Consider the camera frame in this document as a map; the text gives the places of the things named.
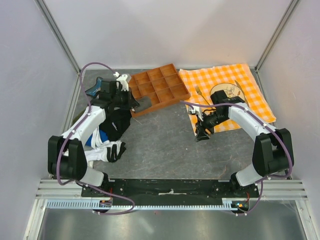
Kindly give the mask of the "olive grey underwear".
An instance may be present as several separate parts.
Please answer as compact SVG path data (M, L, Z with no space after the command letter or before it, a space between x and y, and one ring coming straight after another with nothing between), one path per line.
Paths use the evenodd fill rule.
M137 103L138 106L132 109L135 113L145 111L152 106L152 101L148 96L140 98Z

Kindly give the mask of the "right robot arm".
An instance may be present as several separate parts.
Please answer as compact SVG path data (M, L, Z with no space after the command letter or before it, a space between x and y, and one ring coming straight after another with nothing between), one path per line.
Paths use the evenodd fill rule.
M229 191L235 197L242 196L247 186L258 181L276 176L277 173L292 171L294 155L292 138L286 128L278 129L253 113L239 96L228 97L224 90L211 96L214 110L206 114L196 103L188 108L190 115L195 115L196 141L208 140L214 134L214 128L228 120L236 122L253 140L251 164L233 174Z

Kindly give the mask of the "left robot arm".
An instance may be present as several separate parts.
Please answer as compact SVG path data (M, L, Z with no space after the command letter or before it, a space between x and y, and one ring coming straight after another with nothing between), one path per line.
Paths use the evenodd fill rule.
M90 100L82 116L60 136L51 136L47 148L47 170L57 179L79 181L92 185L99 197L106 196L110 185L104 173L88 166L84 146L94 130L115 110L131 110L139 105L135 100L128 74L117 79L103 79L97 97Z

